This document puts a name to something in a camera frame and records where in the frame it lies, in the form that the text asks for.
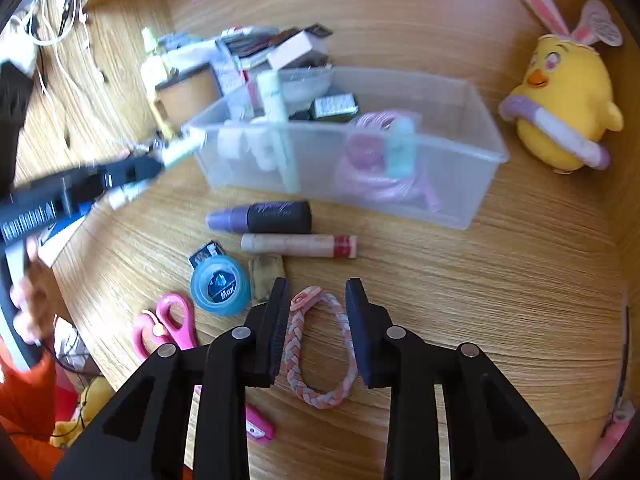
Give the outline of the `left hand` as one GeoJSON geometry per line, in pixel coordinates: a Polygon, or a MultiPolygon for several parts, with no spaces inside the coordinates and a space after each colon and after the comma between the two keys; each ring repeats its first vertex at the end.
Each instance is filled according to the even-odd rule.
{"type": "Polygon", "coordinates": [[[58,296],[58,287],[53,271],[38,255],[35,237],[26,243],[28,268],[25,275],[11,288],[10,297],[18,312],[13,326],[26,344],[44,341],[53,333],[58,296]]]}

